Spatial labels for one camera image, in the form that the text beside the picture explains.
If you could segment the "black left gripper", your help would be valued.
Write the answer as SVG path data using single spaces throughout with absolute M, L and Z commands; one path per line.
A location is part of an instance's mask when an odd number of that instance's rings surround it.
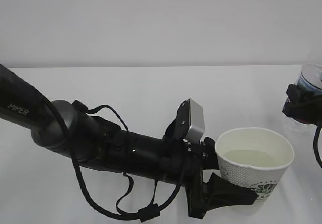
M 212 173 L 208 182 L 203 180 L 204 170 L 219 170 L 215 141 L 209 137 L 199 143 L 160 141 L 160 168 L 163 182 L 175 184 L 168 199 L 160 205 L 164 210 L 185 188 L 188 216 L 203 219 L 206 212 L 228 206 L 249 206 L 257 199 L 254 190 L 237 186 Z

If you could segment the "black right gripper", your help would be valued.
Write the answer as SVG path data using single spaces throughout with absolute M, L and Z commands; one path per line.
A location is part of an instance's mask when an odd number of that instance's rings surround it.
M 300 123 L 318 126 L 321 122 L 321 95 L 289 84 L 282 112 Z

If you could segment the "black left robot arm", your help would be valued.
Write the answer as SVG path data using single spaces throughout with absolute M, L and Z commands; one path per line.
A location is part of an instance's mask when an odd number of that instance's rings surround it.
M 226 206 L 252 205 L 257 194 L 216 174 L 208 182 L 204 170 L 219 168 L 215 141 L 204 137 L 202 107 L 184 100 L 162 139 L 130 132 L 99 117 L 101 106 L 89 109 L 80 101 L 49 101 L 31 84 L 1 67 L 1 119 L 27 128 L 34 143 L 71 158 L 81 191 L 88 204 L 102 215 L 123 221 L 145 222 L 159 217 L 185 188 L 188 215 L 202 219 L 206 212 Z M 112 213 L 98 206 L 86 188 L 81 167 L 121 173 L 133 188 L 133 175 L 172 183 L 175 188 L 163 204 L 150 202 L 134 213 Z

